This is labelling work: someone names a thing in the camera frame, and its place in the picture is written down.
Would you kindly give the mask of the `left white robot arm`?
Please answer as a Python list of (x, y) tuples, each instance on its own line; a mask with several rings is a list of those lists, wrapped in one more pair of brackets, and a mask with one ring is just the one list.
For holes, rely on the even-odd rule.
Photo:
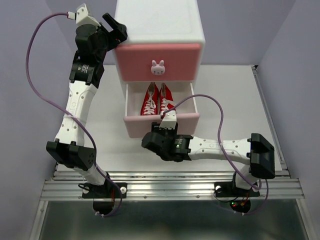
[(96, 147), (85, 146), (84, 129), (104, 73), (106, 54), (126, 41), (128, 34), (127, 27), (109, 13), (102, 17), (111, 31), (89, 15), (76, 14), (77, 50), (69, 76), (66, 113), (54, 141), (47, 142), (46, 150), (59, 164), (75, 170), (94, 185), (94, 191), (100, 197), (106, 197), (111, 193), (111, 184), (106, 181), (109, 175), (96, 164)]

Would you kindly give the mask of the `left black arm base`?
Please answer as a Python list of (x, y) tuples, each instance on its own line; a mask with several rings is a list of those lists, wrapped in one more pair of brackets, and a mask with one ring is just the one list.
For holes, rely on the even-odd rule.
[(115, 215), (121, 208), (122, 201), (127, 197), (128, 184), (118, 182), (112, 184), (105, 181), (104, 185), (91, 183), (79, 183), (82, 190), (82, 198), (93, 200), (92, 208), (94, 214), (101, 218)]

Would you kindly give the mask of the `light pink drawer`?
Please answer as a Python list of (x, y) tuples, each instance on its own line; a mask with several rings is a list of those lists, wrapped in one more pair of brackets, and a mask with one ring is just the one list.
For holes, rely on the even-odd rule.
[[(193, 84), (188, 81), (173, 81), (165, 83), (172, 93), (174, 103), (179, 103), (194, 94)], [(128, 82), (125, 85), (125, 114), (124, 123), (130, 138), (143, 138), (151, 131), (152, 123), (161, 121), (159, 115), (142, 116), (141, 108), (149, 82)], [(196, 100), (189, 99), (176, 108), (178, 133), (193, 135), (200, 114)]]

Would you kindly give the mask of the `red sneaker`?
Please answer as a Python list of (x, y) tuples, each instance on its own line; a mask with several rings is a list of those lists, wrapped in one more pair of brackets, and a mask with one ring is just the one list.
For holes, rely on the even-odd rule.
[(155, 82), (148, 86), (141, 106), (141, 116), (151, 116), (158, 114), (159, 89)]
[(175, 103), (171, 90), (165, 83), (162, 83), (159, 90), (159, 114), (162, 115), (163, 112), (173, 108), (174, 106)]

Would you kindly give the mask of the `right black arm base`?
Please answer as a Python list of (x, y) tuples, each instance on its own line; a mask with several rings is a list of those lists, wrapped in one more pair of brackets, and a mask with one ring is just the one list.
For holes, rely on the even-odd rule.
[(251, 210), (251, 198), (259, 197), (260, 192), (235, 187), (231, 181), (220, 181), (214, 184), (213, 196), (219, 202), (229, 204), (234, 212), (245, 215)]

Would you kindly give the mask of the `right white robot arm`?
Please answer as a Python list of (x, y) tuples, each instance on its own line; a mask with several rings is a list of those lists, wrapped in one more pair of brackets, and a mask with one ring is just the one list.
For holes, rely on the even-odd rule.
[(151, 131), (142, 138), (141, 146), (163, 161), (228, 161), (235, 171), (234, 180), (230, 182), (235, 195), (242, 195), (259, 180), (276, 176), (275, 148), (259, 133), (238, 140), (212, 140), (177, 132), (177, 128), (161, 128), (154, 122)]

